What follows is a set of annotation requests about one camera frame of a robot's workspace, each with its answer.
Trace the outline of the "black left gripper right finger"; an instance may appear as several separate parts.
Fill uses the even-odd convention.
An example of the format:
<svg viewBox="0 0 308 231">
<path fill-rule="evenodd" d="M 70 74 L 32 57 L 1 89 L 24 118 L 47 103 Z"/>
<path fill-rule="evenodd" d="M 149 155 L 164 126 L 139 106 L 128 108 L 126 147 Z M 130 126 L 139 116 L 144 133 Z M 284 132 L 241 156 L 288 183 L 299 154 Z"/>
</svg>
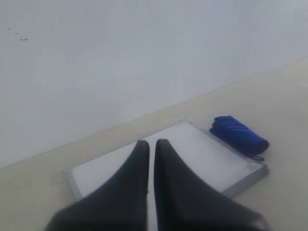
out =
<svg viewBox="0 0 308 231">
<path fill-rule="evenodd" d="M 155 147 L 154 194 L 160 231 L 269 231 L 257 212 L 202 181 L 170 142 Z"/>
</svg>

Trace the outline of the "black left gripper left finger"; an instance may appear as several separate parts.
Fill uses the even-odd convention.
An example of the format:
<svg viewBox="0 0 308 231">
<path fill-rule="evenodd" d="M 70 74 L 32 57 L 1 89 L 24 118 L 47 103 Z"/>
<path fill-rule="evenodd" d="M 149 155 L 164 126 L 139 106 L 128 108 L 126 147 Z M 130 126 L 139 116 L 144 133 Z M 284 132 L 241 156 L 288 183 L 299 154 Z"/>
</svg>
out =
<svg viewBox="0 0 308 231">
<path fill-rule="evenodd" d="M 127 160 L 101 187 L 57 212 L 47 231 L 145 231 L 150 147 L 137 141 Z"/>
</svg>

